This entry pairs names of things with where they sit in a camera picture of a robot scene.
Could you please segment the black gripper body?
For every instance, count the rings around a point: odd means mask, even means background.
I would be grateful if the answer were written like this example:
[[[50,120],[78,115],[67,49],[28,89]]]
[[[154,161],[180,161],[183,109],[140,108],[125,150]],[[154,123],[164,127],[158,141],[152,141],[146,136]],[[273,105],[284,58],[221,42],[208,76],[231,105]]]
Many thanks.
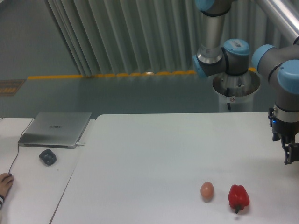
[[[268,111],[268,119],[272,128],[272,141],[295,141],[299,133],[299,112],[284,111],[272,107]]]

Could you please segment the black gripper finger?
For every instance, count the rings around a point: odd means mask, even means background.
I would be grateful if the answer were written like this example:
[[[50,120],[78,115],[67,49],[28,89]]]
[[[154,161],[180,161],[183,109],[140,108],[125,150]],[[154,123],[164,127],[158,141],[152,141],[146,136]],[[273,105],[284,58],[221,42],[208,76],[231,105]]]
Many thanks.
[[[299,161],[299,144],[294,136],[280,136],[282,148],[285,152],[284,164],[292,164]]]

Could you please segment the striped sleeve forearm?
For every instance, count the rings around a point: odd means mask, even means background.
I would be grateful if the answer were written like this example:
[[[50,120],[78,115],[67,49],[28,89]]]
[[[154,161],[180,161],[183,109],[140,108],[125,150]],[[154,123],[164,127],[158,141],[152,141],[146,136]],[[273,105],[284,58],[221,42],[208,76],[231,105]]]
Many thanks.
[[[3,203],[4,203],[4,197],[3,195],[0,195],[0,224],[2,223],[2,218],[3,218],[3,212],[2,212]]]

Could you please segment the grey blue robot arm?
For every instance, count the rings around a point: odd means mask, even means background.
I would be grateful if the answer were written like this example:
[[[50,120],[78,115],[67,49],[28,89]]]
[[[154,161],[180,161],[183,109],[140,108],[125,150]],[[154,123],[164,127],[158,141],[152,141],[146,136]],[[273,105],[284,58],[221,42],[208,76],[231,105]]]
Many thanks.
[[[291,46],[276,48],[266,44],[254,54],[241,39],[221,43],[225,14],[230,0],[198,0],[203,15],[203,39],[193,56],[195,71],[200,77],[214,76],[213,88],[226,97],[227,108],[238,97],[254,93],[263,76],[275,89],[275,104],[268,118],[273,141],[280,141],[285,152],[285,164],[299,159],[299,14],[288,0],[259,0],[258,6],[267,14]]]

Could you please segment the person's hand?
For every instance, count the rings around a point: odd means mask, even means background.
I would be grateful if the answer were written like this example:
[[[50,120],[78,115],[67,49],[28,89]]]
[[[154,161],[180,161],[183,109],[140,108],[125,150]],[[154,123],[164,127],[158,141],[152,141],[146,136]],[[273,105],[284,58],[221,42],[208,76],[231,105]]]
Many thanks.
[[[14,182],[14,177],[10,173],[0,175],[0,195],[5,199]]]

